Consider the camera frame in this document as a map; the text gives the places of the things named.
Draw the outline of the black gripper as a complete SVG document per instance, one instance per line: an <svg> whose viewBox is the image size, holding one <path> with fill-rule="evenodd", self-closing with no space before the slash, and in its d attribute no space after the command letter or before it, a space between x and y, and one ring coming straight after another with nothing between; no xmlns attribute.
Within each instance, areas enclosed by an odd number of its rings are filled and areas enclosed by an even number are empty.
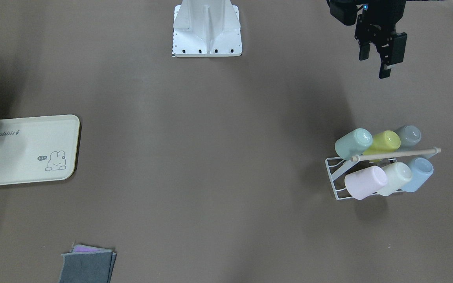
<svg viewBox="0 0 453 283"><path fill-rule="evenodd" d="M397 32L404 15L405 0L329 0L330 14L345 26L355 25L358 59L370 57L371 44L380 55L379 79L390 77L390 64L404 61L407 34Z"/></svg>

